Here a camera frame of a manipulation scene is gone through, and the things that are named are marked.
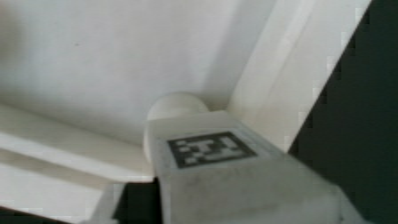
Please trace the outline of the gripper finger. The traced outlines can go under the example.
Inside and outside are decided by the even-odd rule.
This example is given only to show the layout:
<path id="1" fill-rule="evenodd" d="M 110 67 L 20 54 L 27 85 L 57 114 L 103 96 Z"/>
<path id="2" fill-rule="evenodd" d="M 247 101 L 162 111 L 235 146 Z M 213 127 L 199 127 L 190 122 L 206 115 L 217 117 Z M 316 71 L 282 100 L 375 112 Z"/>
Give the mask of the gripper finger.
<path id="1" fill-rule="evenodd" d="M 163 224 L 158 179 L 107 186 L 87 224 Z"/>

